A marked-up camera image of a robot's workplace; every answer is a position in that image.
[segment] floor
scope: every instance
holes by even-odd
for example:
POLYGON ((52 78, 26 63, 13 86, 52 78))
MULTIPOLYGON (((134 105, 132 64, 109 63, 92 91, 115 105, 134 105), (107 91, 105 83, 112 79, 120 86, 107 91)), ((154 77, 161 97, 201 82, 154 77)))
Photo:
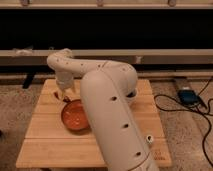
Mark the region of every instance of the floor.
MULTIPOLYGON (((0 171, 39 171, 39 169, 16 169, 15 162, 29 124, 31 114, 36 105, 42 83, 45 78, 36 77, 29 89, 22 89, 24 75, 0 76, 0 129, 4 132, 0 139, 0 171)), ((196 92, 206 84, 204 80, 192 80, 191 85, 196 92)), ((176 97, 174 83, 171 81, 151 81, 154 94, 164 93, 176 97)), ((213 96, 213 82, 203 92, 204 101, 213 96)), ((157 102, 164 108, 179 108, 176 104, 161 98, 157 102)), ((161 168, 161 171, 209 171, 213 170, 204 158, 201 142, 207 130, 206 121, 189 112, 159 111, 166 139, 168 141, 173 166, 161 168)), ((213 133, 207 140, 207 152, 213 160, 213 133)))

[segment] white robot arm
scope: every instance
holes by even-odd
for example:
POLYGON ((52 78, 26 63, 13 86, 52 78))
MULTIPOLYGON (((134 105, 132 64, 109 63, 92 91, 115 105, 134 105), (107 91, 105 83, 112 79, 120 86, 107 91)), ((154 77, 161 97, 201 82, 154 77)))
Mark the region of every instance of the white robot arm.
POLYGON ((127 101, 135 92, 135 69, 121 62, 71 57, 72 52, 64 49, 50 55, 47 63, 56 71, 62 91, 72 86, 74 73, 84 75, 80 88, 83 107, 108 169, 158 171, 127 101))

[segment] wooden table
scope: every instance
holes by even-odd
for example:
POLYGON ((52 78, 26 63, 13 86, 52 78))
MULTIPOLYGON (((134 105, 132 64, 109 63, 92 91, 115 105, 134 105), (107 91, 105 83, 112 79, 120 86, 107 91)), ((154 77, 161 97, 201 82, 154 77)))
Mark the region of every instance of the wooden table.
MULTIPOLYGON (((68 91, 71 100, 80 98, 80 81, 75 81, 76 93, 68 91)), ((32 115, 17 168, 88 168, 105 167, 99 147, 91 131, 76 135, 61 122, 65 103, 56 99, 55 80, 46 80, 32 115)), ((151 134, 151 147, 160 167, 171 166, 171 158, 148 80, 139 80, 138 95, 131 105, 133 115, 144 136, 151 134)))

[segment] black backdrop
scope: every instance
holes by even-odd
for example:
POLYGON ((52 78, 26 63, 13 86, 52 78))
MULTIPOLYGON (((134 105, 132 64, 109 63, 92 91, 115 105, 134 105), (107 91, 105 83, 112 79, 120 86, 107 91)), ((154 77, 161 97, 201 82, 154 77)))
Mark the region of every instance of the black backdrop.
POLYGON ((0 10, 0 49, 213 48, 213 10, 0 10))

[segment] black cable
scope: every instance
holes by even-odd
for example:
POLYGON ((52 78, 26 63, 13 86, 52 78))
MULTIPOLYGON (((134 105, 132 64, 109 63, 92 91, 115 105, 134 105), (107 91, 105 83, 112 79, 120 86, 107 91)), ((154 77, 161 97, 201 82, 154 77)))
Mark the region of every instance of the black cable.
POLYGON ((206 119, 206 121, 208 122, 208 130, 207 132, 204 134, 204 137, 203 137, 203 140, 202 140, 202 149, 203 149, 203 153, 204 153, 204 156, 206 157, 207 161, 209 162, 209 164, 213 167, 213 162, 210 160, 207 152, 206 152, 206 146, 205 146, 205 142, 206 142, 206 139, 208 137, 208 135, 210 134, 211 130, 212 130, 212 123, 211 121, 209 120, 209 118, 204 114, 202 115, 203 118, 206 119))
MULTIPOLYGON (((201 91, 198 93, 198 96, 200 94, 202 94, 204 92, 204 90, 206 90, 206 88, 209 86, 210 82, 213 80, 213 77, 211 77, 209 79, 209 81, 207 82, 207 84, 201 89, 201 91)), ((183 108, 180 108, 180 109, 165 109, 165 108, 162 108, 160 107, 157 103, 156 103, 156 106, 158 109, 162 110, 162 111, 165 111, 165 112, 177 112, 177 111, 188 111, 188 112, 192 112, 192 113, 195 113, 195 114, 198 114, 200 116, 202 116, 207 122, 208 122, 208 130, 207 132, 204 134, 204 137, 203 137, 203 140, 202 140, 202 150, 203 150, 203 153, 204 153, 204 156, 205 158, 207 159, 207 161, 209 162, 209 164, 211 165, 211 167, 213 168, 213 162, 210 160, 207 152, 206 152, 206 146, 205 146, 205 143, 206 143, 206 140, 208 138, 208 135, 210 134, 211 130, 212 130, 212 123, 211 121, 209 120, 209 118, 207 116, 213 116, 213 114, 211 114, 211 102, 213 101, 213 98, 210 98, 208 100, 208 106, 207 106, 207 112, 203 112, 199 109, 199 105, 200 103, 197 103, 193 106, 186 106, 186 105, 183 105, 181 102, 179 102, 178 100, 176 100, 175 98, 169 96, 169 95, 166 95, 166 94, 158 94, 156 96, 154 96, 154 99, 155 99, 155 102, 157 101, 157 98, 159 97, 166 97, 172 101, 174 101, 175 103, 177 103, 178 105, 182 106, 183 108)))
POLYGON ((198 93, 198 96, 200 96, 203 93, 203 91, 209 86, 212 80, 213 80, 213 77, 211 77, 209 81, 207 82, 207 84, 200 90, 200 92, 198 93))

